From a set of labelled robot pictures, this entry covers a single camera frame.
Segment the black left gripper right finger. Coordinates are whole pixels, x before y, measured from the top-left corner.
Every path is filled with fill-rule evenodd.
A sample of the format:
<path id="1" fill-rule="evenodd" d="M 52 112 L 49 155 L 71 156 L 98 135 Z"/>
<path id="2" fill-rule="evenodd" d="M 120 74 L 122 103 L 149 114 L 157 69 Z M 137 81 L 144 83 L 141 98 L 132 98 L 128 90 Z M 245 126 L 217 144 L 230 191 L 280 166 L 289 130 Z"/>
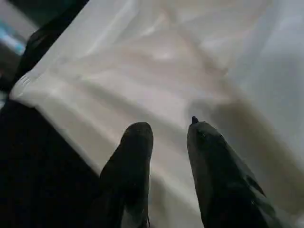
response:
<path id="1" fill-rule="evenodd" d="M 285 227 L 251 170 L 214 127 L 195 116 L 187 150 L 204 227 Z"/>

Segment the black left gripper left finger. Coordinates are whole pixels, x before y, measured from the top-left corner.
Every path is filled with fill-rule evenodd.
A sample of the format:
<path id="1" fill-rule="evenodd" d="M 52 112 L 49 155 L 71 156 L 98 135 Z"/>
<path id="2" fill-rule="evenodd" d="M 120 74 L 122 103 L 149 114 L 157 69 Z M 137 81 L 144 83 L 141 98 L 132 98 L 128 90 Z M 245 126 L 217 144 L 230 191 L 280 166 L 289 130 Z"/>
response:
<path id="1" fill-rule="evenodd" d="M 147 122 L 131 124 L 100 173 L 100 194 L 89 210 L 88 228 L 148 226 L 153 132 Z"/>

